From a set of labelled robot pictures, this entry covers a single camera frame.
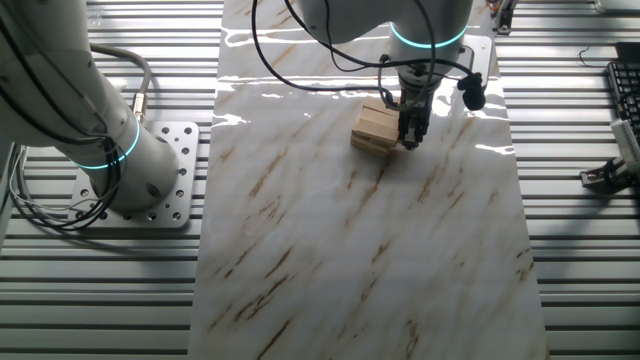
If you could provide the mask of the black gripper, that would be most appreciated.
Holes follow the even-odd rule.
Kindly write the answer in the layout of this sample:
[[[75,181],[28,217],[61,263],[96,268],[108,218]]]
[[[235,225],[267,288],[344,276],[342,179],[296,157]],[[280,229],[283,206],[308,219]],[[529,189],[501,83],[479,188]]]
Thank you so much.
[[[413,108],[401,111],[399,115],[399,142],[404,148],[416,149],[423,142],[432,113],[432,98],[420,100]]]

